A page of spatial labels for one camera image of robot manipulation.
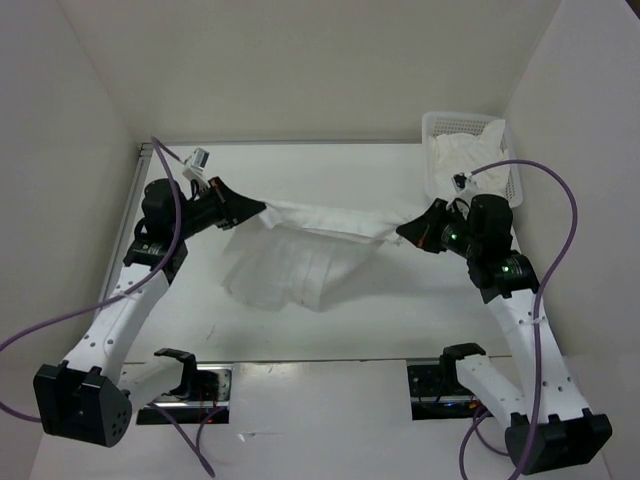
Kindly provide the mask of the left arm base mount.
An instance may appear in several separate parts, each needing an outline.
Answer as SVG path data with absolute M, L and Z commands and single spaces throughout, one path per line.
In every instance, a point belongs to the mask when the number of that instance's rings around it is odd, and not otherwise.
M 168 421 L 163 409 L 181 425 L 227 424 L 233 366 L 201 361 L 190 352 L 162 348 L 154 353 L 150 368 L 134 379 L 147 389 L 146 404 L 137 417 L 140 425 L 160 425 Z

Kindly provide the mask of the white perforated plastic basket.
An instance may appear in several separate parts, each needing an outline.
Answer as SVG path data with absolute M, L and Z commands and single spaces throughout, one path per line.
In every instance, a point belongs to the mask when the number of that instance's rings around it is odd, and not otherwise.
M 502 121 L 502 118 L 462 112 L 432 111 L 422 117 L 422 159 L 424 194 L 427 199 L 436 197 L 444 198 L 445 192 L 438 185 L 435 174 L 436 157 L 430 150 L 429 142 L 440 135 L 469 134 L 478 137 L 485 127 L 493 121 Z M 523 202 L 519 169 L 516 165 L 509 167 L 508 179 L 502 189 L 502 193 L 509 201 L 512 208 L 518 207 Z

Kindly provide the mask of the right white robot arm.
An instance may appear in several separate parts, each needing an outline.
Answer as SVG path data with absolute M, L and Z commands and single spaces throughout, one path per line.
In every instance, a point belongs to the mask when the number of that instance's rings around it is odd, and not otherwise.
M 438 380 L 450 393 L 470 391 L 504 430 L 517 473 L 537 474 L 589 463 L 612 435 L 592 412 L 560 353 L 528 258 L 512 247 L 513 214 L 506 199 L 435 200 L 397 234 L 429 253 L 452 252 L 505 336 L 520 375 L 515 386 L 475 343 L 444 349 Z

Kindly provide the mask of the white pleated skirt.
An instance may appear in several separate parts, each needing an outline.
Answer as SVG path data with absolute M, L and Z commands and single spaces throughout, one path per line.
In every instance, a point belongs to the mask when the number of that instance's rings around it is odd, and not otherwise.
M 277 311 L 288 303 L 312 311 L 384 244 L 413 209 L 362 211 L 269 200 L 235 229 L 227 250 L 239 253 L 222 285 L 235 301 Z

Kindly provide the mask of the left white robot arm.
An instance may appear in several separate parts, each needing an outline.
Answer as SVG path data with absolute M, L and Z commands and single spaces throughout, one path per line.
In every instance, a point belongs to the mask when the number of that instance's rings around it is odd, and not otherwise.
M 34 377 L 41 424 L 49 435 L 112 447 L 134 412 L 162 395 L 188 399 L 209 381 L 194 354 L 168 347 L 157 350 L 137 375 L 123 367 L 186 259 L 186 240 L 210 227 L 232 229 L 266 205 L 213 177 L 206 187 L 193 186 L 190 198 L 176 182 L 155 180 L 145 187 L 141 208 L 108 305 L 59 364 L 41 366 Z

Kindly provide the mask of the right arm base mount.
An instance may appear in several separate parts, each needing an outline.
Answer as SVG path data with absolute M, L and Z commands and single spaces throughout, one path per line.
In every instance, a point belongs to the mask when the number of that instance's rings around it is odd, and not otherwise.
M 480 407 L 474 394 L 457 380 L 455 362 L 485 355 L 476 343 L 446 347 L 437 359 L 408 360 L 406 364 L 412 419 L 472 418 Z

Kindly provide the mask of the white skirts in basket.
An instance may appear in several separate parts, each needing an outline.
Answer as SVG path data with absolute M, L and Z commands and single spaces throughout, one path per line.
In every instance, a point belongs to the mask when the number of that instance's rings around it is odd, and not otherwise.
M 435 174 L 445 197 L 452 199 L 456 192 L 451 178 L 458 173 L 468 174 L 480 167 L 509 158 L 505 140 L 506 121 L 493 121 L 478 137 L 469 134 L 440 135 L 429 142 L 436 157 Z

